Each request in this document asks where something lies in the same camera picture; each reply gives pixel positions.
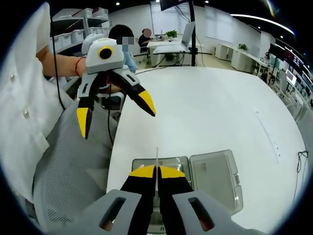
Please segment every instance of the white shirt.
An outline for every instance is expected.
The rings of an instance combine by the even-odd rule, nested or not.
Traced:
[[[0,71],[0,159],[9,184],[32,202],[36,165],[63,109],[56,85],[43,76],[37,52],[49,43],[50,10],[44,3],[28,20]],[[65,107],[73,101],[61,90]]]

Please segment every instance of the monitor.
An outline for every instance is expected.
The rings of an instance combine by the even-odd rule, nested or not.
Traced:
[[[292,72],[290,72],[289,70],[286,70],[286,75],[287,75],[287,79],[289,80],[289,82],[293,85],[295,85],[296,81],[297,81],[297,77],[295,75],[293,75]]]
[[[276,56],[278,59],[284,61],[285,59],[285,51],[274,44],[270,44],[270,48],[268,52],[274,56]]]
[[[194,28],[195,28],[195,22],[186,24],[184,35],[182,36],[182,40],[181,40],[181,44],[183,44],[186,48],[188,48],[189,46]]]
[[[188,1],[190,0],[160,0],[161,11]]]

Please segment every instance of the red bracelet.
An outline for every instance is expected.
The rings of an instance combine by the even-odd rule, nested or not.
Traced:
[[[79,60],[75,63],[75,73],[76,73],[77,76],[79,76],[79,74],[78,74],[78,72],[77,72],[77,65],[78,65],[79,61],[80,61],[81,59],[83,59],[83,58],[86,58],[86,57],[85,57],[85,56],[80,57]]]

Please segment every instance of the black pole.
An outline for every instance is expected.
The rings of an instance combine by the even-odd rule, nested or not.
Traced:
[[[192,3],[192,0],[189,1],[189,10],[190,10],[190,21],[195,21],[195,10],[194,5]],[[191,66],[196,65],[196,26],[194,28],[194,31],[192,32],[191,37]]]

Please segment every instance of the clear plastic box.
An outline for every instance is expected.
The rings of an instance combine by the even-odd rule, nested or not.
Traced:
[[[103,34],[103,28],[98,27],[97,28],[97,34]]]
[[[97,27],[90,27],[89,30],[90,30],[90,34],[93,34],[93,33],[98,34]]]
[[[243,209],[242,188],[231,150],[193,155],[189,160],[187,157],[160,158],[158,164],[184,172],[194,190],[206,192],[224,205],[231,215]],[[156,165],[156,159],[134,159],[132,170],[141,165]]]
[[[62,47],[68,47],[72,44],[71,33],[63,33],[60,35]]]
[[[59,35],[56,35],[54,36],[54,46],[55,46],[55,50],[60,50],[62,48],[62,43],[61,43],[61,38]],[[51,52],[53,52],[53,41],[52,41],[52,38],[50,38],[50,41],[49,41],[49,50]]]
[[[92,17],[108,20],[109,19],[109,12],[107,9],[99,7],[98,9],[95,10],[95,12],[93,12]]]
[[[73,43],[83,42],[84,40],[84,30],[83,29],[77,29],[71,32],[71,41]]]
[[[105,37],[108,37],[109,33],[110,33],[110,28],[104,27],[104,28],[102,28],[102,30],[103,30],[103,34],[105,35]]]

